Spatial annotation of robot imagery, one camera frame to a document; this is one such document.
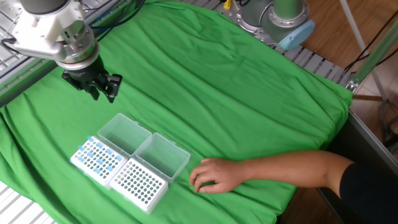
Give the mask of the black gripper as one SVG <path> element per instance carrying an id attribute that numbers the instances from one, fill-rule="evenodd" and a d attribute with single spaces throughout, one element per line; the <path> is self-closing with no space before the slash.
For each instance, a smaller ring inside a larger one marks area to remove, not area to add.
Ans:
<path id="1" fill-rule="evenodd" d="M 100 56 L 85 68 L 79 70 L 64 70 L 62 74 L 62 78 L 65 81 L 76 89 L 84 89 L 94 100 L 98 100 L 100 93 L 96 87 L 90 83 L 99 76 L 99 89 L 105 94 L 108 101 L 113 103 L 118 95 L 123 76 L 106 73 L 103 60 Z"/>

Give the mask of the bare person hand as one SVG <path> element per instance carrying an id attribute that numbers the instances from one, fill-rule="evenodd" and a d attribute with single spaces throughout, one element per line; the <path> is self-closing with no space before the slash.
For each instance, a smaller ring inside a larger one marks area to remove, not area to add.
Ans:
<path id="1" fill-rule="evenodd" d="M 206 158 L 191 171 L 189 184 L 194 192 L 220 194 L 234 190 L 247 177 L 243 162 Z"/>

